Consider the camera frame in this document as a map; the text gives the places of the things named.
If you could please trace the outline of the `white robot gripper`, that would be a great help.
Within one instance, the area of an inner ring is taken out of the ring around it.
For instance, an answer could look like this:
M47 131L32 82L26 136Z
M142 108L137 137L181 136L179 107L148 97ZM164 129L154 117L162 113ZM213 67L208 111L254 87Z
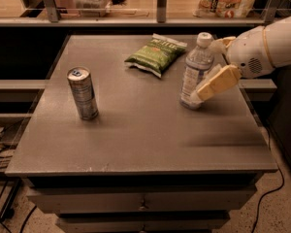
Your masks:
M263 26L246 31L237 38L229 36L213 40L210 50L213 53L227 53L228 62L234 65L214 66L190 94L193 103L203 103L215 94L226 91L235 86L242 76L254 79L269 75L275 69L266 51Z

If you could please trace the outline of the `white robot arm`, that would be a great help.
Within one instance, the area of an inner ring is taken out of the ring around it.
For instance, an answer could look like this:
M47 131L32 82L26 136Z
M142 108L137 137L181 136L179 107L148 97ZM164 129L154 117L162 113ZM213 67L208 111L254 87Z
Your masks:
M215 65L191 92L189 101L200 105L238 84L240 78L269 75L291 65L291 17L258 26L238 37L214 40L210 48L223 53L227 64Z

